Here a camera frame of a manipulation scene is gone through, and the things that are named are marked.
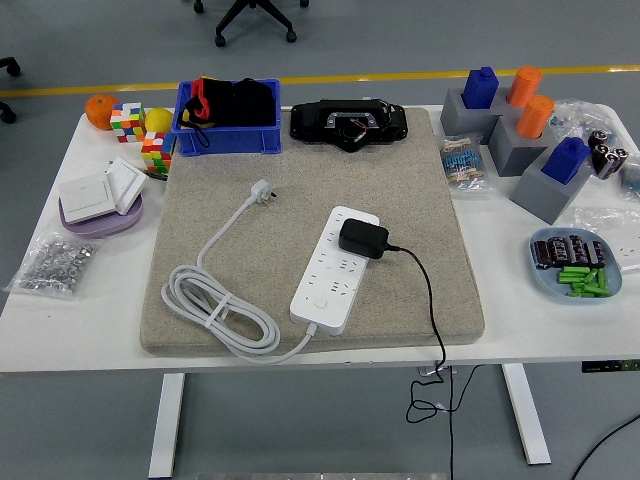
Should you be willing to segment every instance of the red strap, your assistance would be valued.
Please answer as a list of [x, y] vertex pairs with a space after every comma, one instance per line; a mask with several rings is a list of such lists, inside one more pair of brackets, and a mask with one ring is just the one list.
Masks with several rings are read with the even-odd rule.
[[199, 78], [191, 82], [191, 98], [198, 97], [200, 100], [200, 104], [202, 105], [201, 110], [194, 109], [193, 113], [196, 117], [201, 118], [203, 120], [208, 120], [211, 111], [209, 109], [209, 101], [204, 95], [204, 79]]

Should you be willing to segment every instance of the white power cable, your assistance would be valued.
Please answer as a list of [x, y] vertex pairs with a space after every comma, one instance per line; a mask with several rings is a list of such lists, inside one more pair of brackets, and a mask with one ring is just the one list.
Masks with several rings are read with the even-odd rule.
[[[280, 343], [280, 329], [276, 322], [263, 310], [236, 297], [207, 272], [202, 261], [211, 246], [222, 237], [238, 217], [254, 203], [266, 203], [271, 197], [271, 185], [260, 180], [251, 188], [251, 196], [242, 204], [224, 226], [200, 250], [196, 265], [180, 265], [169, 276], [169, 282], [163, 285], [160, 293], [162, 300], [178, 315], [202, 325], [213, 333], [227, 348], [238, 357], [259, 365], [272, 365], [284, 362], [298, 353], [309, 343], [316, 333], [317, 325], [310, 323], [307, 332], [290, 352], [280, 356], [258, 359], [261, 355], [273, 352]], [[209, 297], [216, 303], [213, 307]], [[244, 315], [253, 320], [262, 329], [260, 340], [244, 337], [225, 324], [229, 312]]]

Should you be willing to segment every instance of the orange bottle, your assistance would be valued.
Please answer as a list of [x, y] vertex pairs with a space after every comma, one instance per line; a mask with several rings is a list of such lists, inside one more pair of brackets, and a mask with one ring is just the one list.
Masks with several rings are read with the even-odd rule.
[[516, 131], [530, 140], [540, 138], [549, 117], [553, 113], [555, 103], [544, 95], [534, 95], [516, 125]]
[[520, 67], [507, 95], [507, 102], [517, 108], [526, 107], [527, 102], [536, 94], [540, 80], [542, 72], [536, 67]]

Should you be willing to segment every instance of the yellow line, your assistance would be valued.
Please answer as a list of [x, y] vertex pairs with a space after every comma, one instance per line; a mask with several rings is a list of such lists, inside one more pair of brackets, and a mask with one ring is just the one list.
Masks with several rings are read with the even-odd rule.
[[[640, 72], [640, 65], [591, 65], [574, 67], [540, 68], [544, 75], [579, 75], [593, 73]], [[515, 75], [517, 69], [495, 70], [499, 77]], [[312, 83], [354, 83], [390, 82], [406, 80], [434, 80], [463, 78], [469, 70], [448, 70], [436, 72], [365, 73], [348, 75], [316, 75], [309, 77], [280, 77], [282, 85], [304, 85]], [[141, 92], [152, 90], [175, 90], [178, 83], [134, 83], [124, 85], [91, 85], [85, 87], [32, 88], [27, 90], [0, 91], [0, 97], [40, 97], [53, 95], [78, 95], [95, 93]]]

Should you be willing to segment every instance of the gray floor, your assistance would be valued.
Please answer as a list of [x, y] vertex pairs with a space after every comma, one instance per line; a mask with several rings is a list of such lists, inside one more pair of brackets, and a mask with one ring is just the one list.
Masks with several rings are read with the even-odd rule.
[[[18, 78], [0, 92], [219, 78], [513, 69], [640, 63], [635, 0], [294, 0], [276, 2], [298, 33], [264, 12], [243, 13], [213, 44], [231, 2], [0, 0], [0, 55]], [[540, 93], [613, 107], [640, 139], [639, 73], [549, 75]], [[284, 85], [285, 105], [381, 97], [442, 103], [464, 79]], [[171, 107], [169, 90], [120, 92]], [[8, 99], [0, 124], [0, 283], [19, 266], [88, 94]], [[6, 294], [0, 293], [4, 304]], [[500, 368], [481, 368], [455, 414], [456, 478], [568, 479], [604, 434], [640, 411], [638, 374], [580, 373], [579, 364], [528, 365], [553, 464], [527, 466]], [[460, 391], [470, 367], [459, 368]], [[263, 371], [193, 375], [184, 398], [176, 479], [200, 472], [447, 472], [446, 415], [404, 420], [413, 369]], [[160, 375], [0, 378], [0, 478], [142, 479], [148, 471]], [[445, 403], [448, 386], [427, 397]], [[637, 478], [638, 425], [610, 439], [578, 478]]]

